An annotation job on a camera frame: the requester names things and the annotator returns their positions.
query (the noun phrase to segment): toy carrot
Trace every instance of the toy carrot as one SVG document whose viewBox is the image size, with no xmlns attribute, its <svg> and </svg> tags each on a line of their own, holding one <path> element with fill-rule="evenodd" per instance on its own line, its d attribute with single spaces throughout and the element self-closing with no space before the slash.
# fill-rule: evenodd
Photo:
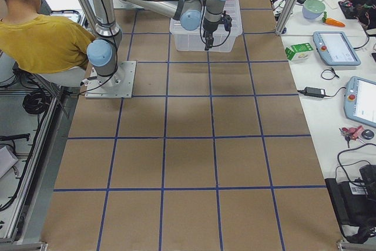
<svg viewBox="0 0 376 251">
<path fill-rule="evenodd" d="M 331 26 L 339 26 L 341 28 L 343 28 L 345 26 L 344 23 L 340 22 L 340 21 L 337 21 L 335 19 L 332 19 L 332 18 L 327 18 L 327 13 L 326 11 L 324 12 L 324 16 L 323 16 L 323 22 L 325 24 L 328 24 L 328 25 L 331 25 Z"/>
</svg>

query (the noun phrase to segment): clear plastic container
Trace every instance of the clear plastic container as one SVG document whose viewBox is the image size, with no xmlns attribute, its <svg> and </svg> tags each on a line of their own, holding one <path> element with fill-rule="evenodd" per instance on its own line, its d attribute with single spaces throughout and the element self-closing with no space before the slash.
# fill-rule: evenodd
<svg viewBox="0 0 376 251">
<path fill-rule="evenodd" d="M 241 26 L 239 0 L 226 0 L 224 10 L 232 18 L 231 34 L 223 45 L 211 48 L 210 51 L 230 52 L 234 46 L 236 37 L 241 35 L 243 32 L 243 27 Z M 171 19 L 170 32 L 174 37 L 177 50 L 204 51 L 205 44 L 200 39 L 200 28 L 197 28 L 194 31 L 187 31 L 181 26 L 180 21 Z M 224 26 L 219 25 L 218 30 L 213 33 L 213 45 L 221 44 L 228 34 L 229 32 L 224 30 Z"/>
</svg>

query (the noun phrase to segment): mustard t-shirt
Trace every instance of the mustard t-shirt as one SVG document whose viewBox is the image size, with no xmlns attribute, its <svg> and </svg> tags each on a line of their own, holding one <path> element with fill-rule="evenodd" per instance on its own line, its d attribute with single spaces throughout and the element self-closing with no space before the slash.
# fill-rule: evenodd
<svg viewBox="0 0 376 251">
<path fill-rule="evenodd" d="M 86 48 L 95 39 L 64 16 L 39 15 L 22 24 L 0 22 L 0 50 L 30 73 L 56 73 L 86 68 Z"/>
</svg>

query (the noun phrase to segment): green and white carton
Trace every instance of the green and white carton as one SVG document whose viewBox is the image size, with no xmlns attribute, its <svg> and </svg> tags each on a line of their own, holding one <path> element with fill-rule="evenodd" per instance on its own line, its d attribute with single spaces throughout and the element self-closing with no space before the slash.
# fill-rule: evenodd
<svg viewBox="0 0 376 251">
<path fill-rule="evenodd" d="M 308 58 L 312 53 L 313 48 L 309 43 L 301 43 L 286 47 L 284 51 L 286 52 L 287 59 L 294 61 Z"/>
</svg>

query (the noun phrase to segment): blue bowl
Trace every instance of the blue bowl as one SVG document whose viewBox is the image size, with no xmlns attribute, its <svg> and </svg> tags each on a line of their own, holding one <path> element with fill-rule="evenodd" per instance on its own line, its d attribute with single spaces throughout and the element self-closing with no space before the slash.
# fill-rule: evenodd
<svg viewBox="0 0 376 251">
<path fill-rule="evenodd" d="M 305 18 L 316 19 L 325 11 L 325 4 L 319 0 L 306 0 L 301 11 Z"/>
</svg>

